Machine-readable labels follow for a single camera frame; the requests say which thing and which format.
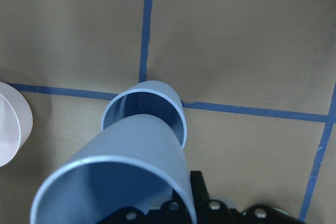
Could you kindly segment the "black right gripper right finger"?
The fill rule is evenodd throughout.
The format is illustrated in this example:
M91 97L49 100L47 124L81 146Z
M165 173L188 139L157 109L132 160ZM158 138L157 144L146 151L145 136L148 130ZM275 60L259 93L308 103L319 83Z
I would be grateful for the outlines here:
M281 209L263 204L239 212L223 200L210 197L201 171L191 171L190 181L198 223L302 223Z

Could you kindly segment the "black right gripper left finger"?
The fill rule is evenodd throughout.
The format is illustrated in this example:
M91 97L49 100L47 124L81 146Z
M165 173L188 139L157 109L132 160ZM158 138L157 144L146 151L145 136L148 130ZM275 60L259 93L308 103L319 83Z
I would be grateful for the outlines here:
M98 223L191 223L191 217L181 197L173 191L172 198L147 214L134 207L124 207L104 217Z

